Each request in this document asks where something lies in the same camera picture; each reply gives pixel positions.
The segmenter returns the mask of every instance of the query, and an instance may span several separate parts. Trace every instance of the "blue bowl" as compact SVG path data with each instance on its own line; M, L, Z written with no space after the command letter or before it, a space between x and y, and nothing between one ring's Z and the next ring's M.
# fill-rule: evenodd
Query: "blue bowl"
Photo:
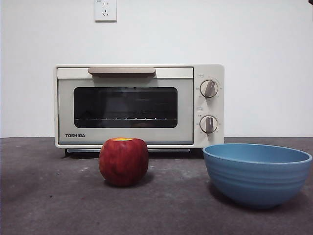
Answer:
M228 143L203 148L214 186L235 202L258 209L294 197L309 174L312 156L296 149Z

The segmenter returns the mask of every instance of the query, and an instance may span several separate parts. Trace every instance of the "oven rack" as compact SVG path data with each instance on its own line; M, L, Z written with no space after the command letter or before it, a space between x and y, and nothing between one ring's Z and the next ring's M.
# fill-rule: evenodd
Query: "oven rack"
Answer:
M75 120L92 120L92 121L95 121L95 120L108 120L108 121L113 121L113 120L142 120L142 121L151 121L151 120L156 120L156 121L164 121L164 120L168 120L168 121L176 121L177 118L75 118Z

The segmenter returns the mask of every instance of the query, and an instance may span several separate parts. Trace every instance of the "oven door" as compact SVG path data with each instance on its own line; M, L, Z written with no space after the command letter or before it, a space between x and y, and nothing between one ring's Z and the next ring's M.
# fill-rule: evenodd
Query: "oven door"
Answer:
M93 69L58 68L59 145L193 144L193 68Z

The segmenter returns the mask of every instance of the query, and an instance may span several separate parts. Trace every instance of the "concrete floor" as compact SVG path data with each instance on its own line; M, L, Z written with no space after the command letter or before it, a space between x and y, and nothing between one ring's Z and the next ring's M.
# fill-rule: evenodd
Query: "concrete floor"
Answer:
M226 138L313 154L313 138ZM108 185L97 154L64 157L53 138L1 139L2 235L311 235L313 171L271 210L238 206L210 183L201 156L150 154L136 186Z

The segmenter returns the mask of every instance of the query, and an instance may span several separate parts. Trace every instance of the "temperature knob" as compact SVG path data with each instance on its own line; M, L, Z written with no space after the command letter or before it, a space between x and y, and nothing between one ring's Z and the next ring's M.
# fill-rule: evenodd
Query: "temperature knob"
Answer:
M204 116L200 120L200 128L203 132L211 134L217 129L217 120L213 116Z
M206 98L212 98L217 93L217 84L215 81L206 80L200 85L200 92Z

